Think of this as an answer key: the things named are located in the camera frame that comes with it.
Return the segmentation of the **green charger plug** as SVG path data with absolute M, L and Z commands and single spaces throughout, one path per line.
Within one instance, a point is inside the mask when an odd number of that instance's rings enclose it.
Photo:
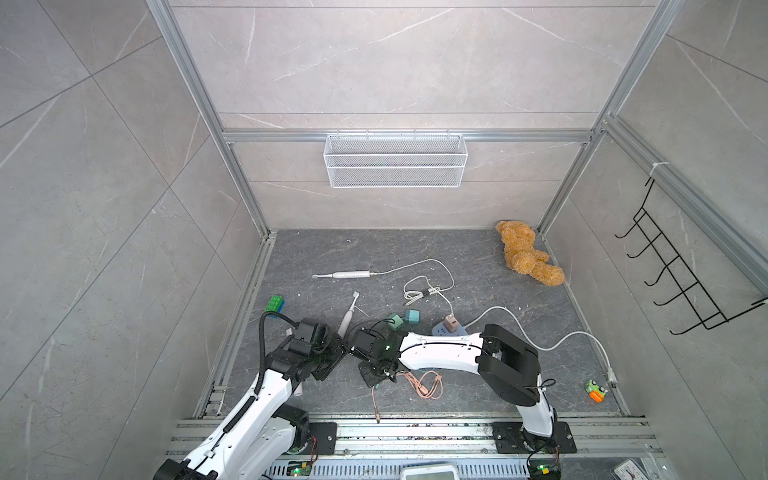
M 398 314 L 391 314 L 387 318 L 386 323 L 388 324 L 389 328 L 392 331 L 397 331 L 397 330 L 401 329 L 402 326 L 404 325 L 404 320 Z

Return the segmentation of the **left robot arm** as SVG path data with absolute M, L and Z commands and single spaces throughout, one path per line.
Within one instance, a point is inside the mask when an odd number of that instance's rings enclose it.
M 288 323 L 293 333 L 268 353 L 270 317 Z M 156 479 L 257 479 L 279 456 L 305 446 L 308 414 L 288 401 L 310 376 L 327 378 L 348 353 L 347 343 L 323 322 L 296 322 L 273 311 L 259 317 L 258 340 L 259 371 L 247 392 L 183 461 L 165 460 Z

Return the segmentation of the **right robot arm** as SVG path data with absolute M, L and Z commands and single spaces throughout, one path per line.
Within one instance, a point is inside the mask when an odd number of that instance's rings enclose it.
M 477 374 L 499 398 L 518 409 L 523 440 L 554 436 L 556 413 L 545 394 L 539 354 L 499 325 L 464 336 L 362 328 L 351 335 L 350 349 L 362 360 L 361 375 L 370 387 L 412 370 Z

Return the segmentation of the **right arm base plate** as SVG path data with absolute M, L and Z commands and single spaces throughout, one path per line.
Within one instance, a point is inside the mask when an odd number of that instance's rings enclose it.
M 575 454 L 577 447 L 569 425 L 556 421 L 551 437 L 527 432 L 521 422 L 493 422 L 492 437 L 499 454 Z

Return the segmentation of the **pink charger plug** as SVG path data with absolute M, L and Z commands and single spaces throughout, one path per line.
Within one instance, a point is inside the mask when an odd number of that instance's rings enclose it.
M 447 315 L 443 320 L 443 326 L 448 332 L 454 333 L 461 327 L 461 324 L 454 315 Z

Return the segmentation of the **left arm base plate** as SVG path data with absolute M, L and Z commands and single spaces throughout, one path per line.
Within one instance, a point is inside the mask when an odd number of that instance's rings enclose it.
M 288 454 L 333 455 L 336 449 L 338 424 L 310 422 L 295 430 L 294 442 Z

